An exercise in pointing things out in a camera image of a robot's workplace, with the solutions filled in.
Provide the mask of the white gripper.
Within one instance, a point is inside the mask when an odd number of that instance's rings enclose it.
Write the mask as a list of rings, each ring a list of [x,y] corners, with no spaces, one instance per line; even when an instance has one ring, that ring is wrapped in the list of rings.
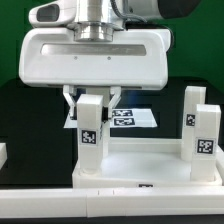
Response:
[[[121,99],[121,87],[160,90],[166,85],[168,49],[167,29],[129,29],[115,32],[111,42],[77,42],[69,29],[36,28],[24,38],[19,77],[30,86],[64,85],[72,120],[75,87],[111,87],[102,114],[108,121]]]

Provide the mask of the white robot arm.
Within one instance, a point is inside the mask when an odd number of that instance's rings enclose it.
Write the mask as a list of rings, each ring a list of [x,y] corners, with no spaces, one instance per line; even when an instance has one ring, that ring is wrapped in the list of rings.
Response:
[[[160,90],[168,80],[173,34],[155,19],[183,18],[201,0],[54,0],[30,10],[19,77],[60,87],[70,107],[76,88],[108,88],[110,118],[123,88]]]

